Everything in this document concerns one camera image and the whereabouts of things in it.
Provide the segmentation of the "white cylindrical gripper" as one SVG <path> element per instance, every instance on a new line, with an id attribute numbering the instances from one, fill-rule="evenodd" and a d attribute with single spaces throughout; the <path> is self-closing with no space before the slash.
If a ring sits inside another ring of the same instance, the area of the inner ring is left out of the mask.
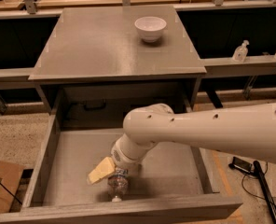
<path id="1" fill-rule="evenodd" d="M 87 181 L 95 184 L 113 174 L 117 168 L 123 170 L 133 169 L 141 163 L 148 151 L 158 143 L 150 142 L 138 144 L 123 134 L 114 143 L 111 149 L 111 157 L 105 157 L 89 174 Z"/>

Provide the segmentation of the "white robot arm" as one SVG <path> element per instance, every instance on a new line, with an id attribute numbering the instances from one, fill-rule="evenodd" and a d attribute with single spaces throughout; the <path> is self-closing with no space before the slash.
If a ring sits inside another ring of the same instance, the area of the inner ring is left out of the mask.
<path id="1" fill-rule="evenodd" d="M 276 163 L 276 103 L 175 114 L 165 104 L 133 109 L 124 134 L 89 174 L 97 183 L 117 168 L 129 170 L 160 142 L 218 150 Z"/>

